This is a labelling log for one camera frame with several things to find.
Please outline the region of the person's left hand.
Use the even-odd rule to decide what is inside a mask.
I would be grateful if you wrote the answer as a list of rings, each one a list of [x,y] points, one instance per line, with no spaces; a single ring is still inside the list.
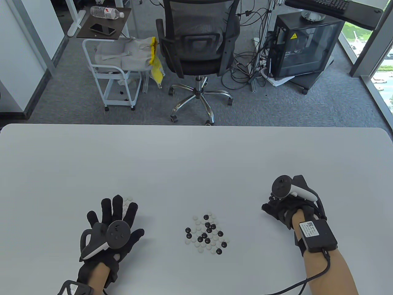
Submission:
[[[129,233],[126,236],[129,239],[118,249],[108,248],[101,250],[86,260],[80,259],[83,265],[79,269],[77,282],[88,285],[94,290],[95,294],[103,294],[104,289],[117,280],[120,262],[145,234],[142,228],[133,232],[130,231],[138,211],[136,203],[131,202],[128,205],[126,214],[123,215],[123,198],[120,195],[115,195],[112,199],[102,199],[101,209],[101,224],[109,227],[112,223],[118,221],[126,223],[129,227]]]

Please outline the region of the person's right hand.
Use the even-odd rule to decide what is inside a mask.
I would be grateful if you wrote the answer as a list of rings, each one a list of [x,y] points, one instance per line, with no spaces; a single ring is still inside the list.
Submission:
[[[314,220],[314,216],[327,220],[323,208],[319,208],[314,202],[293,195],[280,199],[271,193],[269,201],[263,204],[261,209],[282,222],[288,229],[294,229],[292,218],[298,210],[303,211],[305,221]]]

